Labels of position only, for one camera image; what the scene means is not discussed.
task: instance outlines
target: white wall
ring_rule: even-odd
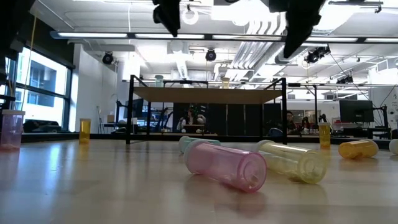
[[[97,106],[106,123],[106,116],[114,113],[116,107],[113,95],[116,94],[117,74],[86,53],[80,44],[75,45],[73,63],[76,69],[72,76],[70,131],[79,131],[80,118],[89,118],[91,133],[98,133]]]

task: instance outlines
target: table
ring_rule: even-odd
[[[19,154],[0,153],[0,223],[396,223],[398,156],[351,161],[336,147],[319,184],[268,172],[245,194],[189,173],[178,142],[23,144]]]

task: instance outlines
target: pink cup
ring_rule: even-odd
[[[196,140],[185,149],[184,160],[191,173],[205,175],[249,193],[259,190],[266,180],[266,161],[256,152]]]

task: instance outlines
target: fluorescent light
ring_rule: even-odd
[[[258,39],[258,40],[269,40],[269,41],[280,41],[282,37],[278,36],[263,36],[263,35],[213,35],[213,39],[216,40],[246,40],[246,39]]]
[[[79,33],[79,32],[60,32],[60,37],[69,38],[127,38],[127,34],[116,34],[116,33]]]
[[[365,42],[396,43],[398,38],[367,38]]]
[[[173,39],[171,34],[136,34],[137,38],[154,38],[154,39]],[[179,39],[204,39],[203,34],[180,34],[176,38]]]
[[[356,42],[358,38],[353,37],[309,37],[307,41],[313,42]]]

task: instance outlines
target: monitor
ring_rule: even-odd
[[[373,102],[369,100],[340,100],[341,122],[373,122]]]
[[[124,118],[127,118],[127,106],[129,102],[126,101],[126,107],[124,108]],[[142,108],[144,107],[144,99],[137,99],[132,101],[132,117],[133,118],[141,118],[142,117]]]

